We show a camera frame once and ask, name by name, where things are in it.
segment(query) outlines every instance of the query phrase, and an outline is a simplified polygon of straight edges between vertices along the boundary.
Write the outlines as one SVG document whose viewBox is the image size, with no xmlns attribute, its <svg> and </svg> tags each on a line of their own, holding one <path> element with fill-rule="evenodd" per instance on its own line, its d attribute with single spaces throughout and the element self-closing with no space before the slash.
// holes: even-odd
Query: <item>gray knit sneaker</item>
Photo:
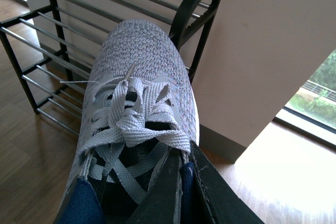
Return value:
<svg viewBox="0 0 336 224">
<path fill-rule="evenodd" d="M 109 34 L 90 81 L 64 195 L 70 199 L 60 212 L 78 197 L 71 184 L 80 178 L 94 190 L 104 218 L 127 218 L 152 185 L 167 149 L 180 149 L 186 157 L 190 141 L 198 142 L 193 92 L 168 36 L 144 20 L 127 20 Z"/>
</svg>

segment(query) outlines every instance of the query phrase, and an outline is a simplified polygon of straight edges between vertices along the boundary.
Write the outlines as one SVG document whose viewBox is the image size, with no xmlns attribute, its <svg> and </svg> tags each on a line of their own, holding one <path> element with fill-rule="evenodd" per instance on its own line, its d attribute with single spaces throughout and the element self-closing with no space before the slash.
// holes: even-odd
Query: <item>shoelace bow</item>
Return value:
<svg viewBox="0 0 336 224">
<path fill-rule="evenodd" d="M 137 95 L 134 104 L 126 100 L 129 92 Z M 167 100 L 171 98 L 170 86 L 167 83 L 154 83 L 132 78 L 120 81 L 114 89 L 111 107 L 94 111 L 92 115 L 92 136 L 80 149 L 80 153 L 95 148 L 96 152 L 106 162 L 105 166 L 91 164 L 90 176 L 101 179 L 108 176 L 113 169 L 118 180 L 136 203 L 145 196 L 146 192 L 135 180 L 135 177 L 149 171 L 162 157 L 166 146 L 178 148 L 190 153 L 189 137 L 181 130 L 174 118 Z M 155 131 L 145 128 L 145 122 L 161 122 L 171 125 L 171 130 Z M 146 156 L 145 160 L 125 168 L 118 159 L 124 145 L 134 147 L 152 138 L 159 143 Z M 114 182 L 108 176 L 108 182 Z"/>
</svg>

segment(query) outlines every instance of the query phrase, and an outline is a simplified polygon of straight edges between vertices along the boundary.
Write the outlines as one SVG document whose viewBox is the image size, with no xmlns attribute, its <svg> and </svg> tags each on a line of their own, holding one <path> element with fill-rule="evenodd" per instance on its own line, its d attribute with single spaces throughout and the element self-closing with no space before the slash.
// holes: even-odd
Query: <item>window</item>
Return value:
<svg viewBox="0 0 336 224">
<path fill-rule="evenodd" d="M 289 100 L 286 108 L 336 131 L 336 50 Z"/>
</svg>

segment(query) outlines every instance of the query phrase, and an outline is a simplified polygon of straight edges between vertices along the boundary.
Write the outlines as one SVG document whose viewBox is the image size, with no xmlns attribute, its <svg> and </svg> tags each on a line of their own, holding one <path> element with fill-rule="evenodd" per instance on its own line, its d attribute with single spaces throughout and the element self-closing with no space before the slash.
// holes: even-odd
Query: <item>sunlight on floor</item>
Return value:
<svg viewBox="0 0 336 224">
<path fill-rule="evenodd" d="M 260 197 L 301 211 L 334 207 L 336 154 L 299 136 L 286 139 L 277 126 L 267 127 L 235 166 L 239 180 Z"/>
</svg>

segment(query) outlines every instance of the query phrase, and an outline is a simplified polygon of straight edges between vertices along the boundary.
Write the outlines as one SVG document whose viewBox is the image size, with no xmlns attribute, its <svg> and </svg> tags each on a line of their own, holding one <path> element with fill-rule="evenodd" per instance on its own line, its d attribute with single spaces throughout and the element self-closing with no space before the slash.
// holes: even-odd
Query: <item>metal shoe rack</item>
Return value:
<svg viewBox="0 0 336 224">
<path fill-rule="evenodd" d="M 80 120 L 80 102 L 82 102 L 85 87 L 77 83 L 64 83 L 60 85 L 59 81 L 72 81 L 74 80 L 74 77 L 79 77 L 81 80 L 88 80 L 90 75 L 90 64 L 88 62 L 92 62 L 95 57 L 89 52 L 80 49 L 78 45 L 74 45 L 69 39 L 67 39 L 68 36 L 65 36 L 65 31 L 67 33 L 76 34 L 76 36 L 89 39 L 99 45 L 101 44 L 101 41 L 94 37 L 91 33 L 87 31 L 83 32 L 78 29 L 78 27 L 73 25 L 71 22 L 62 22 L 62 20 L 70 20 L 64 17 L 71 17 L 71 20 L 78 20 L 83 24 L 92 27 L 92 29 L 98 29 L 104 33 L 108 33 L 109 30 L 99 24 L 96 24 L 92 19 L 84 18 L 83 15 L 78 13 L 72 13 L 69 10 L 66 10 L 66 8 L 60 8 L 58 5 L 60 1 L 62 1 L 62 3 L 67 2 L 84 8 L 85 10 L 106 18 L 112 23 L 119 23 L 124 20 L 124 18 L 110 12 L 106 12 L 104 9 L 93 6 L 84 0 L 49 0 L 49 4 L 47 6 L 18 17 L 13 17 L 4 22 L 0 22 L 0 38 L 34 112 L 36 114 L 41 113 L 75 134 L 78 134 L 77 131 L 72 129 L 71 126 L 67 125 L 67 123 L 57 119 L 52 113 L 47 113 L 45 108 L 47 106 L 56 106 L 59 110 L 73 116 L 73 120 Z M 162 11 L 154 12 L 150 9 L 145 9 L 139 3 L 131 3 L 126 0 L 109 1 L 117 3 L 123 8 L 126 7 L 132 12 L 135 11 L 139 13 L 139 15 L 146 15 L 159 20 L 164 24 L 170 25 L 169 36 L 178 50 L 180 50 L 180 48 L 199 29 L 203 28 L 192 64 L 190 67 L 187 67 L 190 81 L 193 81 L 220 0 L 212 0 L 210 4 L 205 4 L 202 0 L 179 0 L 181 2 L 179 5 L 171 4 L 171 2 L 167 0 L 146 0 L 151 2 L 153 6 L 160 6 L 161 10 L 167 9 L 170 12 L 174 11 L 175 15 L 172 20 L 161 15 Z M 195 10 L 200 9 L 202 10 L 202 13 L 200 15 L 196 14 Z M 55 25 L 57 35 L 29 22 L 30 19 L 37 17 L 44 18 L 45 20 L 52 22 Z M 24 24 L 40 34 L 57 41 L 59 49 L 52 50 L 48 47 L 44 47 L 43 45 L 37 45 L 16 34 L 10 28 L 18 24 Z M 39 54 L 42 53 L 43 58 L 23 69 L 19 63 L 20 61 L 18 60 L 17 55 L 14 53 L 15 48 L 13 48 L 10 43 L 10 37 L 14 37 L 16 40 L 34 48 L 37 52 L 39 52 Z M 36 71 L 46 74 L 50 79 L 56 81 L 59 87 L 52 90 L 43 86 L 39 80 L 35 80 L 29 76 L 29 74 Z M 33 86 L 38 87 L 45 92 L 46 97 L 40 101 L 36 101 L 32 90 Z"/>
</svg>

